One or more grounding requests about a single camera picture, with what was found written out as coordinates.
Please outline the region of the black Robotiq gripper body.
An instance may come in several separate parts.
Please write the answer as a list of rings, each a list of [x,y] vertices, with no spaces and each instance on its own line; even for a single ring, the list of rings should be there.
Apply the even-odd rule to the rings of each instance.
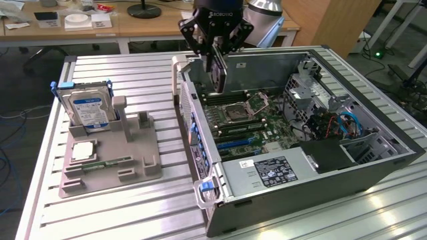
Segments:
[[[243,0],[196,0],[193,19],[204,37],[224,37],[243,20]]]

